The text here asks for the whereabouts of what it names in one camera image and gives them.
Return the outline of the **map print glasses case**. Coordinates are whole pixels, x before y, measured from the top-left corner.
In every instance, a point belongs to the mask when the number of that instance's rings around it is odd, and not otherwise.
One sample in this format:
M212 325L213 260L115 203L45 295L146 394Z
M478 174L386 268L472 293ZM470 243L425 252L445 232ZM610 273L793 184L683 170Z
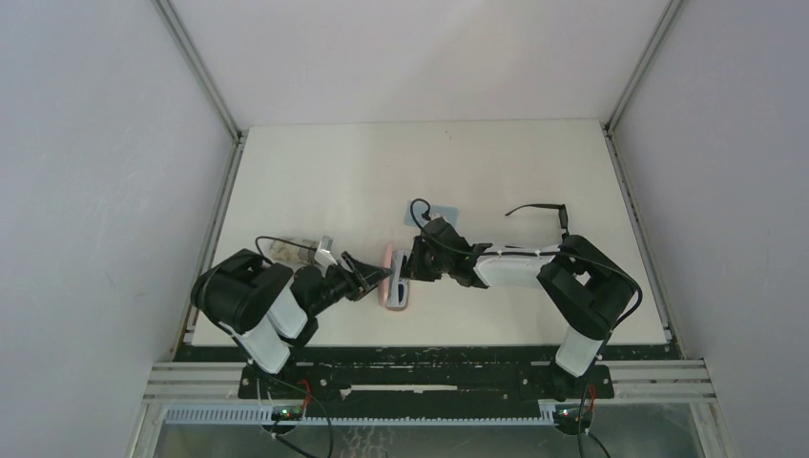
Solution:
M318 242L311 239L276 239L268 247L268 256L273 261L298 264L314 264Z

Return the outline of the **pink glasses case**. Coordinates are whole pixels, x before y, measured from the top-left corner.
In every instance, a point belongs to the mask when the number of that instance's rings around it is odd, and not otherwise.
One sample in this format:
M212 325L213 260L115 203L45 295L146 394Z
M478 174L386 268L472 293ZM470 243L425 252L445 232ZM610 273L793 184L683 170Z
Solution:
M380 304L381 307L383 307L383 308L385 308L386 310L389 310L389 311L397 311L397 310L391 309L389 307L389 305L388 305L389 304L390 288L392 286L392 278L394 276L394 267L392 266L392 264L393 264L393 253L395 251L397 251L397 250L399 250L399 249L395 248L393 242L390 242L385 247L384 257L383 257L383 267L390 267L391 270L392 270L392 274L388 279L381 282L379 287L378 287L379 304ZM400 251L405 251L407 253L407 260L409 260L410 252L407 251L407 250L400 250Z

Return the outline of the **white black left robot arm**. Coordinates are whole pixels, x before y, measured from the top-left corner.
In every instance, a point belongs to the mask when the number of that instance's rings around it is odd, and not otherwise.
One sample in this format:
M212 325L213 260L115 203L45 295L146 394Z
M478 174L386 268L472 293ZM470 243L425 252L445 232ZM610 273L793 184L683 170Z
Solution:
M346 252L321 268L294 269L242 249L195 282L190 302L225 332L261 371L277 375L294 347L319 328L318 316L343 300L357 302L392 275Z

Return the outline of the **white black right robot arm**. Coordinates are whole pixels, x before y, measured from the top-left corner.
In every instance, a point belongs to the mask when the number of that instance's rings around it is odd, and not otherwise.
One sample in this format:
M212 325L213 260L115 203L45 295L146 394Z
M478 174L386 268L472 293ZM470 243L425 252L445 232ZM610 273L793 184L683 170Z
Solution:
M470 244L443 218L421 228L396 272L408 281L449 276L463 287L518 286L546 293L568 329L552 363L584 376L614 329L643 299L637 281L588 239L565 235L549 248Z

